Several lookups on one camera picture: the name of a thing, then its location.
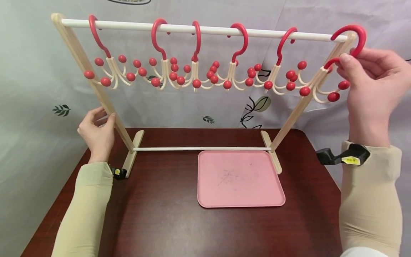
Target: beige sleeve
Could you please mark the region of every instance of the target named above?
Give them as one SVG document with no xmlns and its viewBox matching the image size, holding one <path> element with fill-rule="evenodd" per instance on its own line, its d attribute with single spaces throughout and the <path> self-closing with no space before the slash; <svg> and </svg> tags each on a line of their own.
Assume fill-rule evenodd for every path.
<svg viewBox="0 0 411 257">
<path fill-rule="evenodd" d="M 343 142 L 342 150 L 350 142 Z M 401 170 L 400 149 L 368 147 L 370 157 L 361 166 L 343 164 L 339 229 L 343 251 L 369 247 L 398 257 L 402 212 L 395 181 Z"/>
<path fill-rule="evenodd" d="M 97 256 L 113 175 L 106 162 L 83 165 L 60 224 L 52 257 Z"/>
</svg>

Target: yellow label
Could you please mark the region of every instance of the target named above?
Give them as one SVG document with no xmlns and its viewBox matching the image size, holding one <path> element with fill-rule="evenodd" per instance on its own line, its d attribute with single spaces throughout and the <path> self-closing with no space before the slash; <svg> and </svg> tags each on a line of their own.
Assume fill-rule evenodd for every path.
<svg viewBox="0 0 411 257">
<path fill-rule="evenodd" d="M 343 157 L 341 158 L 341 161 L 345 162 L 346 164 L 352 164 L 352 165 L 360 165 L 360 159 L 354 156 L 348 156 L 348 157 Z"/>
</svg>

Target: black clamp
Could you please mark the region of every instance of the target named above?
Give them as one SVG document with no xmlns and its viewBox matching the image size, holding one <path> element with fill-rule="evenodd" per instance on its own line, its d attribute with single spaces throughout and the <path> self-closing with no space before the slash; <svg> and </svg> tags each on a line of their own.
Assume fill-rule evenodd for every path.
<svg viewBox="0 0 411 257">
<path fill-rule="evenodd" d="M 364 146 L 357 144 L 351 144 L 346 151 L 337 156 L 334 156 L 329 148 L 318 150 L 316 153 L 322 165 L 346 163 L 359 166 L 363 165 L 371 155 Z"/>
<path fill-rule="evenodd" d="M 127 175 L 127 170 L 126 169 L 116 169 L 116 168 L 111 168 L 111 173 L 113 173 L 113 176 L 116 180 L 123 180 L 126 179 Z"/>
</svg>

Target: fabric backdrop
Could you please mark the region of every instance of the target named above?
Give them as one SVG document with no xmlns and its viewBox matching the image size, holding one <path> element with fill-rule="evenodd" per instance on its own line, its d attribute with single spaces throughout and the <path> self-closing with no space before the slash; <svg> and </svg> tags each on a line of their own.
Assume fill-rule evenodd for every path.
<svg viewBox="0 0 411 257">
<path fill-rule="evenodd" d="M 410 39 L 411 6 L 405 0 L 378 0 L 362 3 L 354 0 L 89 0 L 89 1 L 5 1 L 0 8 L 2 75 L 0 107 L 0 143 L 3 164 L 0 177 L 0 252 L 19 256 L 67 181 L 86 146 L 76 133 L 86 111 L 98 106 L 70 52 L 54 28 L 50 14 L 63 13 L 70 19 L 87 19 L 94 14 L 100 20 L 151 23 L 162 17 L 168 23 L 229 27 L 241 22 L 246 28 L 287 30 L 332 34 L 343 25 L 358 23 L 368 33 L 367 45 L 396 50 L 410 58 L 406 43 Z M 88 57 L 104 58 L 88 29 L 75 29 Z M 99 35 L 113 56 L 124 54 L 138 58 L 153 75 L 150 57 L 158 61 L 160 53 L 151 44 L 149 32 L 102 30 Z M 180 70 L 190 62 L 195 36 L 158 33 L 158 44 L 168 58 L 176 57 Z M 270 70 L 276 62 L 278 39 L 250 38 L 247 51 L 238 57 L 236 78 L 244 79 L 246 70 L 262 63 Z M 202 35 L 199 54 L 200 77 L 212 62 L 221 64 L 224 76 L 232 54 L 242 46 L 242 37 Z M 303 79 L 309 80 L 323 64 L 334 43 L 296 41 L 284 45 L 282 69 L 277 83 L 283 84 L 285 72 L 305 59 L 308 67 Z M 324 85 L 335 88 L 341 79 L 333 74 Z M 278 128 L 284 123 L 299 97 L 297 92 L 279 97 L 260 88 L 244 92 L 222 88 L 200 90 L 191 87 L 176 91 L 168 86 L 162 92 L 145 82 L 108 91 L 118 115 L 126 127 L 247 127 Z M 337 103 L 309 105 L 296 128 L 304 131 L 315 148 L 331 147 L 339 152 L 347 136 L 346 95 Z M 258 106 L 247 109 L 252 101 Z M 411 251 L 411 203 L 406 199 L 410 182 L 409 144 L 406 134 L 410 121 L 404 118 L 411 97 L 395 111 L 391 123 L 393 144 L 403 149 L 402 177 L 398 182 L 404 209 L 402 252 Z M 337 184 L 340 167 L 329 167 Z"/>
</svg>

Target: red hook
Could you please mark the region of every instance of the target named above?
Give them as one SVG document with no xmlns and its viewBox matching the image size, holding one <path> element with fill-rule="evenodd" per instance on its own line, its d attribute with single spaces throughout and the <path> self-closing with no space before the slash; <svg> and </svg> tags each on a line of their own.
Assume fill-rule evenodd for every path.
<svg viewBox="0 0 411 257">
<path fill-rule="evenodd" d="M 194 52 L 194 55 L 193 55 L 192 59 L 193 59 L 193 62 L 196 63 L 199 60 L 197 55 L 199 54 L 200 47 L 201 47 L 201 32 L 200 32 L 200 24 L 199 24 L 198 21 L 193 21 L 193 26 L 196 27 L 197 47 L 196 47 L 196 50 Z"/>
<path fill-rule="evenodd" d="M 278 45 L 278 48 L 277 48 L 277 57 L 278 57 L 278 60 L 277 60 L 277 63 L 276 63 L 277 66 L 279 66 L 281 64 L 281 61 L 282 61 L 282 54 L 281 54 L 282 47 L 284 46 L 284 43 L 287 40 L 287 38 L 293 32 L 297 32 L 296 27 L 292 27 L 289 30 L 287 30 L 287 32 L 285 32 L 284 36 L 281 38 L 280 44 Z M 295 41 L 296 41 L 295 39 L 291 39 L 292 44 L 294 44 Z"/>
<path fill-rule="evenodd" d="M 365 31 L 365 29 L 359 25 L 347 25 L 344 26 L 342 28 L 340 28 L 339 30 L 337 30 L 332 36 L 331 36 L 331 40 L 335 40 L 341 33 L 346 32 L 346 31 L 355 31 L 358 35 L 358 44 L 357 47 L 355 48 L 355 50 L 351 53 L 352 56 L 357 56 L 361 50 L 364 48 L 365 45 L 365 41 L 367 40 L 367 33 Z M 327 63 L 325 63 L 324 65 L 324 69 L 328 69 L 333 63 L 336 63 L 339 61 L 338 57 L 332 58 L 330 60 L 328 60 Z"/>
<path fill-rule="evenodd" d="M 151 29 L 151 41 L 153 42 L 154 48 L 163 55 L 163 60 L 167 60 L 166 52 L 164 51 L 163 48 L 158 46 L 157 39 L 156 39 L 157 27 L 161 24 L 167 24 L 167 22 L 162 18 L 158 18 L 153 23 L 153 27 Z"/>
<path fill-rule="evenodd" d="M 107 58 L 111 58 L 110 51 L 107 49 L 107 47 L 105 47 L 103 45 L 103 43 L 101 42 L 101 40 L 100 40 L 100 38 L 97 34 L 96 21 L 97 21 L 96 16 L 90 14 L 90 16 L 88 17 L 88 24 L 90 25 L 91 33 L 93 34 L 94 40 L 99 45 L 99 47 L 106 53 Z"/>
<path fill-rule="evenodd" d="M 245 50 L 247 49 L 247 46 L 248 46 L 248 33 L 247 33 L 247 30 L 245 29 L 245 27 L 241 23 L 234 23 L 233 25 L 231 25 L 231 28 L 236 28 L 239 31 L 241 31 L 242 36 L 244 37 L 244 45 L 242 46 L 242 48 L 239 51 L 237 51 L 233 54 L 233 57 L 231 59 L 231 62 L 235 63 L 237 56 L 242 55 L 245 52 Z"/>
</svg>

